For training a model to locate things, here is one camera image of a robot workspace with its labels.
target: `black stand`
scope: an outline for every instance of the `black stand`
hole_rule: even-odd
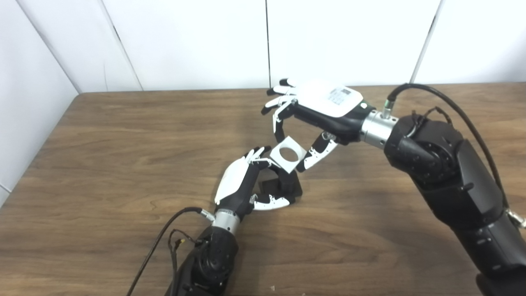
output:
[[[259,183],[259,189],[262,194],[283,196],[289,200],[290,203],[294,203],[296,198],[303,194],[296,171],[292,171],[290,174],[285,171],[280,171],[276,179]]]

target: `robotic hand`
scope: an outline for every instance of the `robotic hand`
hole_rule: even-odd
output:
[[[360,141],[363,122],[376,115],[375,108],[364,101],[359,92],[348,87],[322,80],[312,80],[297,87],[291,79],[281,80],[280,84],[267,94],[281,96],[269,101],[261,110],[265,115],[277,108],[272,116],[276,140],[281,142],[285,138],[283,120],[291,116],[323,130],[296,167],[299,172],[318,163],[338,144]]]
[[[206,214],[212,223],[195,240],[165,296],[223,295],[238,251],[235,233],[244,217],[252,210],[274,210],[294,203],[294,197],[252,194],[261,170],[282,172],[274,161],[262,157],[269,150],[269,146],[256,147],[226,169],[215,197],[215,214]]]
[[[453,127],[451,119],[435,107],[424,115],[391,116],[397,95],[418,88],[435,94],[464,119],[488,159],[491,177],[470,142]],[[447,96],[420,84],[397,87],[383,111],[350,88],[324,81],[296,86],[280,81],[267,92],[281,96],[269,101],[261,113],[275,111],[272,122],[278,142],[284,138],[283,120],[294,116],[323,132],[296,167],[302,172],[327,156],[337,144],[363,141],[383,150],[391,166],[407,173],[432,209],[458,237],[481,274],[479,289],[485,296],[526,295],[526,243],[518,227],[524,219],[510,211],[489,150],[466,114]],[[427,118],[432,111],[447,122]]]

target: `white wall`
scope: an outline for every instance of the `white wall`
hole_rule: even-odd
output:
[[[101,1],[18,1],[80,92],[141,90]]]
[[[439,0],[268,0],[270,75],[345,85],[411,77]]]
[[[417,82],[526,81],[526,1],[443,1]],[[75,89],[400,84],[438,2],[2,0],[0,189],[13,189]]]
[[[416,82],[526,81],[526,1],[447,0]]]
[[[10,191],[78,93],[15,1],[0,1],[0,28],[0,186]]]
[[[265,0],[105,0],[145,90],[268,85]]]
[[[0,206],[4,204],[8,196],[9,196],[9,192],[5,191],[3,188],[0,188]]]

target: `wooden table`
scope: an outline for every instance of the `wooden table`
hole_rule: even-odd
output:
[[[376,106],[392,88],[356,87]],[[526,84],[437,88],[471,116],[513,209],[526,214]],[[275,144],[259,113],[267,99],[265,90],[80,95],[0,209],[0,294],[124,295],[168,218],[212,210],[227,165]],[[444,106],[407,91],[394,115],[435,105]],[[285,130],[303,147],[320,132],[295,119]],[[298,203],[243,221],[230,295],[480,295],[457,239],[379,149],[339,147],[300,180]],[[188,214],[174,227],[197,235],[206,224]],[[135,295],[163,295],[170,277],[164,239]]]

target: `cable connector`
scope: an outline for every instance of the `cable connector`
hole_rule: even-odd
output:
[[[206,211],[206,210],[202,210],[199,214],[201,214],[201,216],[205,217],[206,219],[208,219],[210,222],[213,222],[216,217],[214,216],[214,214]]]
[[[391,112],[393,110],[394,105],[395,105],[394,101],[386,100],[385,104],[383,105],[383,110],[381,113],[381,116],[383,119],[391,118]]]
[[[506,210],[506,214],[508,214],[508,217],[515,226],[526,229],[526,219],[519,216],[517,213],[511,211],[510,209]]]

